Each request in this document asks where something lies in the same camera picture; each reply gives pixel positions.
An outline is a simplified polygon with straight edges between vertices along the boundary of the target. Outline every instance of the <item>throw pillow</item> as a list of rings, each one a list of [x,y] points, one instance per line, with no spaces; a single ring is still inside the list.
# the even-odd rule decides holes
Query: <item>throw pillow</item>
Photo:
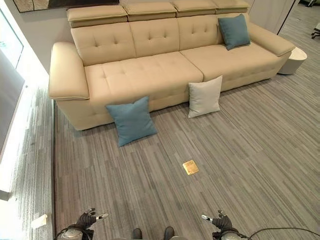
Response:
[[[219,111],[222,75],[206,82],[189,83],[189,118]]]
[[[149,97],[145,96],[134,103],[106,106],[118,132],[119,147],[157,133],[148,105]]]
[[[246,19],[243,14],[236,17],[220,17],[218,22],[227,50],[250,44]]]

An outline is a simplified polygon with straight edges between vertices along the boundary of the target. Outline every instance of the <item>sofa armrest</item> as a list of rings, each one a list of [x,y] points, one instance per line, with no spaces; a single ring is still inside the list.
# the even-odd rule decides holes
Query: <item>sofa armrest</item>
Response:
[[[90,98],[86,72],[75,44],[56,42],[51,53],[49,97],[54,100]]]
[[[284,38],[250,22],[248,24],[250,39],[261,47],[280,57],[292,51],[295,46]]]

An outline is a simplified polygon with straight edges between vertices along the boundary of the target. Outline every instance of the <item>round white side table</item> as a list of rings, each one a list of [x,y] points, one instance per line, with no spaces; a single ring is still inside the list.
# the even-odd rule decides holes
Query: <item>round white side table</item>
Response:
[[[294,74],[300,65],[307,59],[307,54],[300,48],[292,50],[289,59],[279,70],[278,74]]]

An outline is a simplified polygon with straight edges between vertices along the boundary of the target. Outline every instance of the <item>sofa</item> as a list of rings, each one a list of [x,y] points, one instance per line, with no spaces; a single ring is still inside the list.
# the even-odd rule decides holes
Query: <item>sofa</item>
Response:
[[[242,0],[175,0],[67,11],[74,43],[52,48],[49,97],[76,130],[113,122],[106,105],[149,96],[155,111],[189,100],[188,83],[221,91],[272,78],[295,48],[253,24]],[[227,50],[218,18],[244,14],[250,45]]]

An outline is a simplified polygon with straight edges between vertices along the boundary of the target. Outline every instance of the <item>blue pillow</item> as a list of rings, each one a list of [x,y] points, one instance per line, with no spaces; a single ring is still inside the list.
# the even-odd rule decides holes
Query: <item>blue pillow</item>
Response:
[[[115,122],[119,147],[157,133],[148,103],[149,97],[145,96],[134,103],[105,106]]]
[[[236,17],[220,17],[218,22],[227,50],[250,44],[246,19],[243,14]]]

